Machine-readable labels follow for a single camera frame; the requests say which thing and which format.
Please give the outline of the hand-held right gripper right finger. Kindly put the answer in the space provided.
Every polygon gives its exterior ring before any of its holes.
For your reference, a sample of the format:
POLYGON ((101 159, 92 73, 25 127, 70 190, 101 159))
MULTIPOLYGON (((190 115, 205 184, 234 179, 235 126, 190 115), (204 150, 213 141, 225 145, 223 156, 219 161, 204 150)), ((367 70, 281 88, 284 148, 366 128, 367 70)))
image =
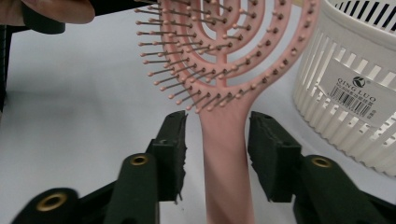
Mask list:
POLYGON ((390 204, 361 191, 335 161, 302 154, 271 116, 250 114, 247 152, 267 200, 292 203, 297 224, 390 224, 390 204))

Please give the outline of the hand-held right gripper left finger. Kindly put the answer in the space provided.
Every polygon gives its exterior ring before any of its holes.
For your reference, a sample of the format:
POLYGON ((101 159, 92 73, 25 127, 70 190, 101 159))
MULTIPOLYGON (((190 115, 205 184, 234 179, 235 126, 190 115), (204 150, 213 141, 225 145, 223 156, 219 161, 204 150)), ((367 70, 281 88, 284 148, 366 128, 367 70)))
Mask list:
POLYGON ((160 224, 160 203, 181 197, 186 121, 183 110, 167 115, 147 150, 124 159, 104 224, 160 224))

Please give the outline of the pink hairbrush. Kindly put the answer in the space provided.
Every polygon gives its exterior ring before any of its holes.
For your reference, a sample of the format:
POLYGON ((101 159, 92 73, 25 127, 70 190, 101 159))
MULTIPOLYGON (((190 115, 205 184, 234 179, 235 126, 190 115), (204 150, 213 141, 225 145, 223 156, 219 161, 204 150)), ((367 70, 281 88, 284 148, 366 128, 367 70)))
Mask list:
POLYGON ((321 0, 134 0, 170 76, 162 91, 200 119, 207 224, 254 224, 245 124, 255 99, 299 59, 321 0))

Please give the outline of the white plastic basket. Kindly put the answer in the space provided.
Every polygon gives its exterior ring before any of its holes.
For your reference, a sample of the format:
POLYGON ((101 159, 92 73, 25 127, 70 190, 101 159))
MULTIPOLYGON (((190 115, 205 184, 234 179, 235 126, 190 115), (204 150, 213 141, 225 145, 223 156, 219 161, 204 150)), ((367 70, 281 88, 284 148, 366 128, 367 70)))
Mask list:
POLYGON ((322 0, 293 100, 330 144, 396 176, 396 0, 322 0))

